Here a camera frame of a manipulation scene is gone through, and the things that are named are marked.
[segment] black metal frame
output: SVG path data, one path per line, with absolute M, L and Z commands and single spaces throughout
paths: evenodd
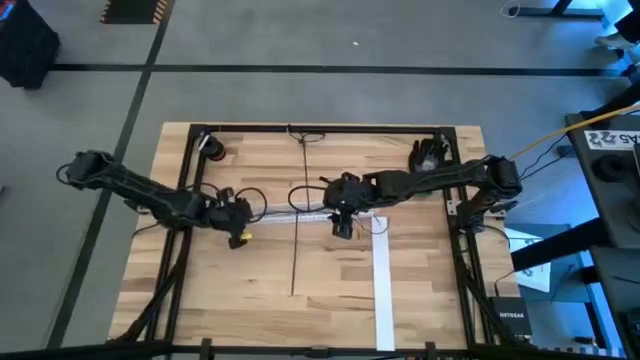
M 460 152 L 458 149 L 456 131 L 453 127 L 403 127 L 403 126 L 288 126 L 288 125 L 206 125 L 193 124 L 189 128 L 185 152 L 182 159 L 180 175 L 177 186 L 185 187 L 191 162 L 194 155 L 194 147 L 197 139 L 204 130 L 215 132 L 324 132 L 324 133 L 378 133 L 378 134 L 416 134 L 436 135 L 443 134 L 449 141 L 454 164 L 460 164 Z M 199 154 L 196 162 L 195 179 L 193 189 L 200 189 L 204 176 L 206 158 Z M 464 186 L 458 187 L 461 200 L 467 200 L 468 195 Z M 444 190 L 444 204 L 452 200 L 451 189 Z M 109 340 L 106 344 L 78 346 L 62 349 L 45 349 L 18 353 L 0 354 L 3 359 L 128 359 L 144 358 L 172 354 L 200 354 L 200 359 L 210 360 L 216 354 L 260 354 L 260 355 L 304 355 L 310 358 L 327 358 L 331 356 L 415 356 L 428 360 L 436 360 L 439 357 L 447 358 L 482 358 L 482 359 L 608 359 L 603 356 L 590 356 L 584 354 L 561 353 L 555 351 L 538 350 L 534 347 L 523 345 L 513 336 L 511 331 L 501 322 L 500 317 L 493 309 L 486 296 L 482 267 L 473 234 L 466 234 L 469 247 L 470 267 L 467 267 L 461 253 L 460 235 L 456 230 L 454 215 L 447 216 L 449 234 L 451 240 L 452 257 L 456 276 L 456 284 L 460 297 L 460 310 L 464 326 L 467 349 L 463 350 L 436 350 L 433 342 L 425 342 L 422 349 L 398 349 L 396 351 L 378 351 L 369 348 L 329 348 L 329 347 L 253 347 L 253 346 L 215 346 L 211 339 L 205 338 L 200 346 L 174 345 L 173 339 L 176 330 L 180 298 L 184 285 L 185 273 L 188 264 L 189 250 L 191 247 L 192 228 L 183 231 L 182 243 L 175 264 L 170 267 L 172 252 L 178 232 L 168 230 L 165 246 L 158 271 L 156 289 L 153 298 L 136 319 L 129 330 L 120 337 Z M 156 340 L 156 330 L 162 302 L 170 290 L 173 290 L 168 311 L 168 321 L 162 340 Z M 477 343 L 474 329 L 474 319 L 471 318 L 471 308 L 468 293 L 480 307 L 481 323 L 484 332 L 485 344 Z M 147 328 L 144 341 L 138 338 Z M 496 345 L 497 335 L 501 345 Z
M 572 18 L 582 20 L 602 20 L 604 13 L 600 9 L 569 9 L 572 0 L 558 0 L 556 5 L 549 8 L 535 7 L 512 7 L 509 9 L 509 15 L 518 17 L 551 17 L 551 18 Z

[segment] floor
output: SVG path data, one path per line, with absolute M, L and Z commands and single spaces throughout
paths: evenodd
M 170 0 L 166 34 L 162 26 L 100 24 L 101 1 L 30 2 L 61 35 L 60 64 L 372 68 L 95 66 L 53 71 L 38 91 L 0 82 L 0 352 L 47 343 L 90 230 L 98 194 L 53 177 L 75 151 L 117 146 L 126 149 L 126 166 L 148 174 L 165 121 L 278 121 L 474 124 L 491 153 L 509 155 L 561 127 L 566 113 L 597 107 L 628 85 L 619 77 L 560 76 L 626 68 L 593 47 L 600 23 L 509 19 L 498 13 L 502 0 Z M 154 39 L 162 40 L 155 50 Z M 406 67 L 427 70 L 397 73 Z M 468 75 L 465 68 L 498 70 Z M 542 150 L 519 158 L 520 168 Z M 573 159 L 527 180 L 520 201 L 509 221 L 575 225 L 595 216 Z M 104 340 L 135 223 L 111 198 L 64 344 Z

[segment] black floor stripe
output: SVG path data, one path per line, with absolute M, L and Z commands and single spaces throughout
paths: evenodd
M 325 66 L 325 65 L 147 65 L 57 64 L 60 71 L 144 71 L 170 73 L 313 73 L 313 74 L 399 74 L 399 75 L 479 75 L 479 76 L 577 76 L 621 77 L 609 69 L 474 68 L 420 66 Z
M 149 51 L 149 55 L 147 56 L 147 61 L 144 66 L 141 67 L 142 74 L 140 75 L 140 80 L 138 81 L 138 86 L 136 87 L 136 91 L 134 93 L 133 99 L 131 101 L 131 106 L 129 107 L 129 112 L 127 113 L 127 118 L 124 122 L 124 126 L 122 127 L 122 131 L 120 133 L 120 137 L 118 138 L 118 142 L 116 144 L 114 150 L 114 157 L 117 161 L 122 161 L 124 159 L 125 152 L 127 150 L 127 146 L 129 145 L 129 140 L 131 139 L 131 134 L 133 133 L 133 129 L 138 119 L 138 114 L 140 112 L 140 107 L 142 106 L 142 101 L 144 100 L 145 92 L 147 91 L 147 87 L 149 85 L 149 79 L 151 78 L 151 65 L 153 65 L 158 58 L 158 53 L 160 52 L 160 47 L 162 46 L 162 40 L 167 31 L 167 25 L 171 18 L 171 11 L 173 9 L 175 0 L 170 0 L 167 3 L 167 8 L 165 12 L 165 16 L 158 25 L 158 30 L 156 32 L 156 36 L 153 39 L 153 43 L 151 45 L 151 49 Z M 65 65 L 58 65 L 63 70 Z M 70 68 L 78 68 L 78 66 L 67 65 L 67 70 Z M 97 66 L 100 70 L 94 71 L 115 71 L 115 70 L 106 70 L 107 68 L 120 68 L 125 67 L 130 69 L 131 65 L 100 65 Z M 98 235 L 100 233 L 100 227 L 104 221 L 104 217 L 107 213 L 107 208 L 109 206 L 109 200 L 111 199 L 111 192 L 103 191 L 100 194 L 98 199 L 98 203 L 93 211 L 93 215 L 91 217 L 91 221 L 89 222 L 89 227 L 85 233 L 84 241 L 80 248 L 80 252 L 78 254 L 78 258 L 76 259 L 76 263 L 73 268 L 73 272 L 71 275 L 71 279 L 69 280 L 69 284 L 67 285 L 67 289 L 65 291 L 64 297 L 62 299 L 62 303 L 60 304 L 60 308 L 58 310 L 58 314 L 53 323 L 53 327 L 51 333 L 49 335 L 49 339 L 47 341 L 47 348 L 59 348 L 62 346 L 64 341 L 65 333 L 67 332 L 67 328 L 69 327 L 69 323 L 71 321 L 71 317 L 73 315 L 73 309 L 78 300 L 78 296 L 80 295 L 80 290 L 82 289 L 82 284 L 84 282 L 85 275 L 87 274 L 87 270 L 89 268 L 89 263 L 91 261 L 91 256 L 93 255 L 93 250 L 95 249 L 96 242 L 98 240 Z

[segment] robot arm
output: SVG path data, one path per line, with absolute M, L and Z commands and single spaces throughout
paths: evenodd
M 67 180 L 61 181 L 76 189 L 107 189 L 125 198 L 125 203 L 136 211 L 148 209 L 167 228 L 213 228 L 231 234 L 232 249 L 246 244 L 242 234 L 253 216 L 251 207 L 245 199 L 234 197 L 231 188 L 218 191 L 215 198 L 187 189 L 171 189 L 130 171 L 110 154 L 94 150 L 77 153 L 65 175 Z
M 343 173 L 340 179 L 333 181 L 322 180 L 328 184 L 324 206 L 337 210 L 331 217 L 333 234 L 344 239 L 352 236 L 353 214 L 393 206 L 415 194 L 458 186 L 479 189 L 471 200 L 457 207 L 458 228 L 478 232 L 482 230 L 484 213 L 490 207 L 522 191 L 515 163 L 495 156 L 425 172 L 380 171 L 363 175 L 362 181 L 350 173 Z

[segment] white sticker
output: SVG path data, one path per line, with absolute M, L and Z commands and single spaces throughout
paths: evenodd
M 585 131 L 591 150 L 633 150 L 640 143 L 640 131 L 599 130 Z

